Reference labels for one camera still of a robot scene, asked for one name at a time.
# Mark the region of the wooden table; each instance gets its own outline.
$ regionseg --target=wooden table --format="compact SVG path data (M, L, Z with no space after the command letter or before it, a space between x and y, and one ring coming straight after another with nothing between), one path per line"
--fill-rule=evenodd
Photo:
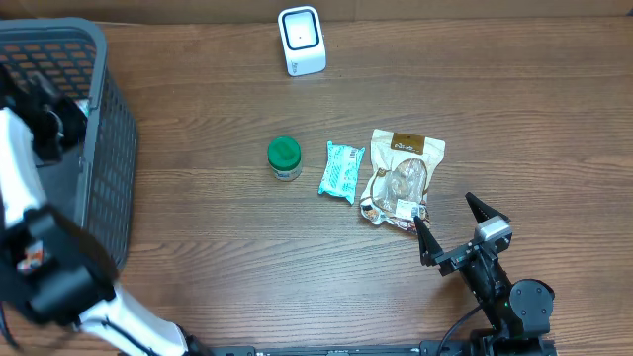
M412 236L317 194L332 140L367 147L360 196L380 128L446 141L429 193L445 249L472 236L468 191L513 218L501 264L556 291L561 355L631 354L631 19L323 31L327 70L292 79L276 24L106 29L140 132L127 288L214 346L441 338L475 305L460 277L420 266ZM266 161L280 134L304 153L292 183ZM42 354L114 355L91 337L61 342L55 327L9 322ZM478 315L459 336L483 326Z

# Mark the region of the snack bag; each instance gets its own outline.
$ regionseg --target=snack bag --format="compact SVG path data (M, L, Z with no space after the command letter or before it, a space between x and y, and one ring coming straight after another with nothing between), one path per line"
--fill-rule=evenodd
M430 226L426 195L431 175L444 158L443 140L374 130L372 175L360 197L360 211L373 224L387 222L415 232L412 211Z
M327 165L318 186L318 193L343 197L354 204L358 170L365 148L356 149L346 145L327 143Z

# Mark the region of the plastic container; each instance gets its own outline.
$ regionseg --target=plastic container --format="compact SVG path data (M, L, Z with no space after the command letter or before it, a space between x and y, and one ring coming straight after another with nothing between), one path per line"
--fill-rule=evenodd
M268 163L275 178L290 182L301 174L301 147L291 137L280 136L268 145Z
M48 200L92 233L122 268L131 231L137 134L106 59L105 36L89 21L0 21L0 63L19 85L39 71L70 98L88 100L83 146L38 172Z

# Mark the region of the light blue packet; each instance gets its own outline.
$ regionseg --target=light blue packet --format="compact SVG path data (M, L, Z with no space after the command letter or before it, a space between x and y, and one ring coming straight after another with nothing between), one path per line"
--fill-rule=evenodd
M334 197L343 197L350 204L354 204L356 198L356 184L358 183L358 170L363 160L365 148L332 144L327 142L327 165L325 173L320 180L318 193Z

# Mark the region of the green-lidded jar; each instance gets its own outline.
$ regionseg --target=green-lidded jar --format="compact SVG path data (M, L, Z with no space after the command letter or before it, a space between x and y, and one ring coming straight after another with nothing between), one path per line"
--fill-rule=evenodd
M290 182L299 177L303 168L301 148L288 136L279 136L268 145L268 163L279 180Z

